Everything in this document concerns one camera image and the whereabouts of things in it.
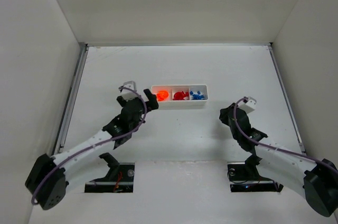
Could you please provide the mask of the orange round lego piece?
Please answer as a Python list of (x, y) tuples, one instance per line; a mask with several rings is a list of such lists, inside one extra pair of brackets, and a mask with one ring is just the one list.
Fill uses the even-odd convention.
[(166, 90), (160, 90), (156, 93), (157, 101), (167, 101), (169, 93)]

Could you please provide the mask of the red round lego piece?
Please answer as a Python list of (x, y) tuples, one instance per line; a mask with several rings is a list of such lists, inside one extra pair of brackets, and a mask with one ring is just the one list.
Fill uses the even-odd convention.
[(178, 91), (173, 95), (174, 101), (189, 100), (189, 93), (187, 91)]

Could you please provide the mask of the blue arch lego piece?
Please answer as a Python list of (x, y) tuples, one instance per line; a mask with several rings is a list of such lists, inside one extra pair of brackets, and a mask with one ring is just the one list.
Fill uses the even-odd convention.
[(205, 94), (201, 91), (190, 91), (191, 100), (206, 100)]

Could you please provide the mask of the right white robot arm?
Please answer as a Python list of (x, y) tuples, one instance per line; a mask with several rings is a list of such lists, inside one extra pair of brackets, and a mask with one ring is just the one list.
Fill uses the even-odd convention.
[(248, 114), (256, 102), (242, 98), (220, 110), (219, 120), (233, 139), (250, 153), (245, 163), (252, 176), (270, 179), (306, 200), (318, 214), (330, 217), (337, 210), (337, 168), (333, 162), (299, 154), (272, 141), (251, 126)]

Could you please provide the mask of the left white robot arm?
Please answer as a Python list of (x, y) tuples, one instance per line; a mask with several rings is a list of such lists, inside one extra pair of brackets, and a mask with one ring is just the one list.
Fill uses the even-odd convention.
[(52, 156), (42, 154), (36, 159), (25, 181), (25, 187), (32, 195), (33, 206), (39, 205), (43, 210), (55, 207), (69, 190), (71, 175), (96, 157), (108, 163), (107, 176), (115, 173), (116, 159), (110, 155), (110, 151), (130, 140), (145, 123), (147, 114), (159, 107), (156, 95), (149, 89), (143, 91), (146, 99), (131, 88), (121, 86), (119, 90), (130, 91), (133, 97), (117, 97), (121, 105), (120, 114), (99, 132), (68, 151)]

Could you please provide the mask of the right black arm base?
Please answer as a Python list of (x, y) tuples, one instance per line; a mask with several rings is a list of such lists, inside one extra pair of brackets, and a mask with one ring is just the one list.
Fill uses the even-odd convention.
[(261, 159), (251, 155), (244, 162), (228, 162), (227, 177), (232, 193), (277, 192), (284, 186), (272, 179), (261, 176), (257, 166)]

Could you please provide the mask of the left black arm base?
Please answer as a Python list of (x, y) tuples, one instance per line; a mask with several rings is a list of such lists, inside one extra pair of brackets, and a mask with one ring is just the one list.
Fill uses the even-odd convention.
[(135, 163), (119, 163), (110, 153), (99, 156), (106, 163), (105, 176), (95, 178), (84, 186), (84, 193), (133, 193)]

